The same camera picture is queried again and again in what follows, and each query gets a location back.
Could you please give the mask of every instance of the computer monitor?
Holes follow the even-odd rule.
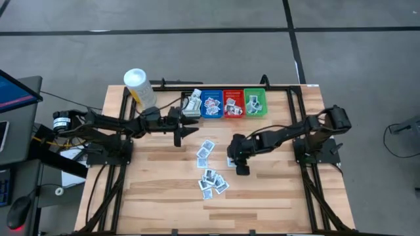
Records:
[[[42,97],[0,70],[0,113],[42,101]]]

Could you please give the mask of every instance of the red bin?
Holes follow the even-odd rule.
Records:
[[[223,91],[223,101],[226,107],[228,98],[235,100],[235,106],[242,108],[241,115],[228,115],[228,111],[224,111],[224,116],[226,118],[242,118],[245,115],[245,100],[243,90],[224,90]]]

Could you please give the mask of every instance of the wooden table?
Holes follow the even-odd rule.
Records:
[[[120,85],[108,87],[103,114],[118,117],[123,89]],[[319,87],[302,85],[302,92],[309,115],[324,108]],[[180,96],[180,92],[156,93],[157,107]],[[173,145],[172,134],[147,134],[135,140],[117,233],[168,234],[171,229],[179,233],[248,233],[250,229],[257,233],[310,233],[303,182],[291,142],[272,153],[250,158],[250,176],[237,176],[235,169],[226,165],[226,148],[233,134],[248,135],[268,125],[291,124],[286,93],[267,91],[266,97],[268,114],[262,119],[201,119],[200,130],[183,139],[182,147]],[[198,186],[203,169],[196,167],[196,152],[206,139],[216,143],[209,156],[209,168],[222,174],[230,188],[221,195],[213,191],[214,198],[204,201]],[[87,202],[99,169],[89,169],[75,230],[85,225]],[[348,227],[354,227],[341,174],[328,164],[319,165],[319,169],[326,201]],[[107,172],[108,167],[99,178],[89,216],[102,202]],[[314,205],[318,228],[322,229],[315,199]],[[113,209],[112,203],[105,229],[110,228]]]

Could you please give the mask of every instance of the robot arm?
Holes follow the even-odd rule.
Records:
[[[322,114],[325,114],[324,124],[321,124],[318,120]],[[350,128],[351,124],[346,111],[338,106],[333,106],[317,115],[309,115],[305,120],[277,131],[256,132],[248,137],[235,134],[227,149],[228,157],[233,159],[236,164],[236,174],[249,175],[247,159],[252,156],[271,152],[287,140],[315,132],[305,138],[305,150],[310,153],[318,150],[331,135],[345,133]]]
[[[137,118],[129,121],[105,115],[99,115],[93,110],[82,112],[77,110],[56,111],[54,117],[54,133],[64,138],[82,138],[86,142],[102,146],[107,153],[104,156],[119,157],[131,154],[128,142],[130,138],[142,138],[146,133],[173,132],[174,145],[181,146],[181,138],[198,130],[186,127],[197,123],[196,120],[187,119],[180,108],[171,107],[168,115],[162,117],[156,107],[144,110]],[[97,129],[117,131],[126,135],[121,140],[119,134],[104,134]]]

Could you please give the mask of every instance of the concrete floor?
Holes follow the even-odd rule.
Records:
[[[292,0],[295,27],[420,26],[417,0]],[[11,0],[0,31],[138,30],[287,27],[280,0]],[[420,31],[297,33],[306,82],[320,84],[325,104],[348,111],[353,128],[336,137],[345,184],[360,231],[420,232],[420,157],[397,159],[382,144],[385,127],[419,114]],[[130,68],[151,79],[204,83],[298,83],[288,33],[0,37],[1,69],[41,75],[43,90],[102,106],[106,87]],[[37,122],[52,112],[83,109],[44,95]],[[417,153],[410,134],[390,146]],[[69,233],[75,201],[43,210],[41,229]]]

